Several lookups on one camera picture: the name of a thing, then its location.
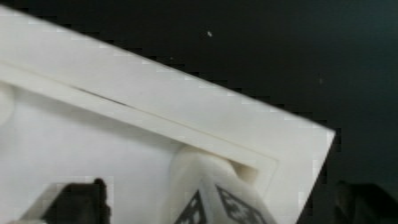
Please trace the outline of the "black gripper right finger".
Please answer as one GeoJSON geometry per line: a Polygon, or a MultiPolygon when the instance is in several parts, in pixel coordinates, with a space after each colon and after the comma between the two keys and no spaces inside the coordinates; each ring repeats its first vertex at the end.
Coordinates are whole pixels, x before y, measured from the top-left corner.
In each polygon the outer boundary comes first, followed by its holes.
{"type": "Polygon", "coordinates": [[[398,200],[376,184],[337,182],[332,224],[398,224],[398,200]]]}

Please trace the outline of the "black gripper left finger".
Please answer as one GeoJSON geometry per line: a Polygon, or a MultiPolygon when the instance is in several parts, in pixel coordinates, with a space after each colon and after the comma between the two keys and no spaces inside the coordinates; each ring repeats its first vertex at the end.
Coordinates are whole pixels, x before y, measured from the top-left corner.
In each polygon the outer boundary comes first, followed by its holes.
{"type": "Polygon", "coordinates": [[[22,214],[37,224],[109,224],[106,184],[101,178],[88,183],[53,183],[22,214]]]}

